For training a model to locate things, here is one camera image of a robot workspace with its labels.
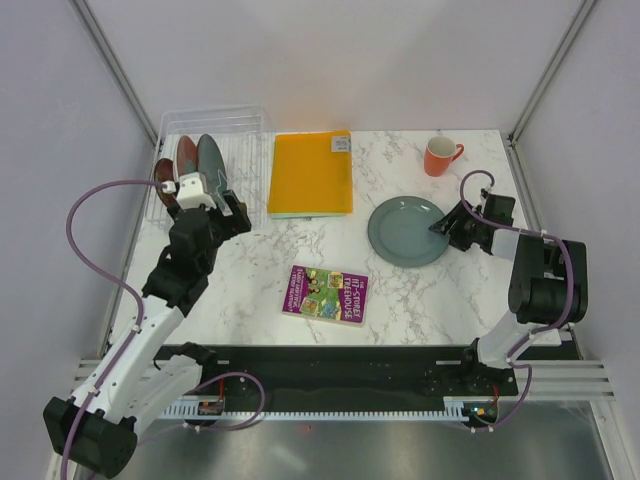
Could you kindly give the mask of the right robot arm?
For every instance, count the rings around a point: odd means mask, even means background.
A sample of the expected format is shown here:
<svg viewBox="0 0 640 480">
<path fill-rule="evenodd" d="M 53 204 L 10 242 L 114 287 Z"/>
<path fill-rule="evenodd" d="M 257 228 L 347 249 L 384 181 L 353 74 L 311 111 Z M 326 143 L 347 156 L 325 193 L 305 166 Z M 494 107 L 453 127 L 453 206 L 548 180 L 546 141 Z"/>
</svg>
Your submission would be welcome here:
<svg viewBox="0 0 640 480">
<path fill-rule="evenodd" d="M 484 190 L 484 203 L 461 200 L 429 230 L 466 251 L 476 244 L 485 253 L 512 262 L 508 310 L 486 335 L 463 353 L 458 381 L 477 394 L 494 378 L 503 379 L 543 333 L 581 321 L 588 306 L 587 249 L 582 242 L 556 242 L 539 232 L 513 227 L 515 199 Z"/>
</svg>

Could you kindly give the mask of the grey-green plate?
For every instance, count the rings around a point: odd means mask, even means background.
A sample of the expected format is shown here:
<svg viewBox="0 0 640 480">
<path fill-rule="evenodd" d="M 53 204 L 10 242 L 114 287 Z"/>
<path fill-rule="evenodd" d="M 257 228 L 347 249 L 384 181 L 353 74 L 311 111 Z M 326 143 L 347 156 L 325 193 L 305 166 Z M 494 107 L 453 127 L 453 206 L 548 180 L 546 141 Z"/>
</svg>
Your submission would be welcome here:
<svg viewBox="0 0 640 480">
<path fill-rule="evenodd" d="M 448 239 L 430 227 L 444 218 L 429 200 L 398 196 L 376 207 L 369 218 L 367 237 L 374 252 L 401 268 L 417 268 L 438 260 L 448 248 Z"/>
</svg>

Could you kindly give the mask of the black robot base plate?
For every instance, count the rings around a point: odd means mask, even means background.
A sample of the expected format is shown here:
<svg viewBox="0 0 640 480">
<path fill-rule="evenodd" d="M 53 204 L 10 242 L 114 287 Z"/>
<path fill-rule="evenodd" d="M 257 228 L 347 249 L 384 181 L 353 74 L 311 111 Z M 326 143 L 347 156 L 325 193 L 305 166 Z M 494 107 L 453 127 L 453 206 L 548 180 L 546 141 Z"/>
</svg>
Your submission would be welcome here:
<svg viewBox="0 0 640 480">
<path fill-rule="evenodd" d="M 464 376 L 461 346 L 213 346 L 196 356 L 205 380 L 246 372 L 204 388 L 234 411 L 436 409 L 445 397 L 515 395 L 515 373 L 503 379 Z"/>
</svg>

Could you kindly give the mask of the dark blue floral plate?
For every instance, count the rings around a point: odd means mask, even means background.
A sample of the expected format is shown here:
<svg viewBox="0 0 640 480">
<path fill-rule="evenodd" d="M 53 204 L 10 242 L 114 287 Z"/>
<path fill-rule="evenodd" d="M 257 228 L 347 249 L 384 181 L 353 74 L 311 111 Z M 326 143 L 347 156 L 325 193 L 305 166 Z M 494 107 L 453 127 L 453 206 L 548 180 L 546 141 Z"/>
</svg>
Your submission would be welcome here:
<svg viewBox="0 0 640 480">
<path fill-rule="evenodd" d="M 223 193 L 227 190 L 228 179 L 225 163 L 216 141 L 203 134 L 198 141 L 198 171 L 207 181 L 208 191 L 218 206 L 224 202 Z"/>
</svg>

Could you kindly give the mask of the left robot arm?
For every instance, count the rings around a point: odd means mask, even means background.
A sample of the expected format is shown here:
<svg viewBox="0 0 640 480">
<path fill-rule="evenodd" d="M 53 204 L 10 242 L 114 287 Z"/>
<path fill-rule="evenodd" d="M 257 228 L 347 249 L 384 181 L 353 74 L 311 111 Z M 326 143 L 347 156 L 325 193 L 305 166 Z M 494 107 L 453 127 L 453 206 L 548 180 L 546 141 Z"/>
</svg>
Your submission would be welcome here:
<svg viewBox="0 0 640 480">
<path fill-rule="evenodd" d="M 208 288 L 219 248 L 251 229 L 236 193 L 227 189 L 221 197 L 216 202 L 209 193 L 180 187 L 168 209 L 173 220 L 168 244 L 142 288 L 94 269 L 130 295 L 132 308 L 92 373 L 68 398 L 54 397 L 44 408 L 46 430 L 60 457 L 59 478 L 72 478 L 71 466 L 91 476 L 116 477 L 167 407 L 189 391 L 208 393 L 218 385 L 218 367 L 194 344 L 182 346 L 149 379 L 143 375 Z"/>
</svg>

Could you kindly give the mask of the red plate with blue flower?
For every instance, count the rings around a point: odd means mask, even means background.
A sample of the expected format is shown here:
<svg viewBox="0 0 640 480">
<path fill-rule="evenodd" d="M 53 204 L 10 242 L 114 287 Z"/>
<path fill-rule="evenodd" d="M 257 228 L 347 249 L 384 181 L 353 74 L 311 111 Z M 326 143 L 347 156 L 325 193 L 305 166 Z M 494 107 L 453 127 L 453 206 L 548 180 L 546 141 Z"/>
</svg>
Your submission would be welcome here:
<svg viewBox="0 0 640 480">
<path fill-rule="evenodd" d="M 195 173 L 198 171 L 199 155 L 198 147 L 194 141 L 186 135 L 180 137 L 175 160 L 176 177 Z"/>
</svg>

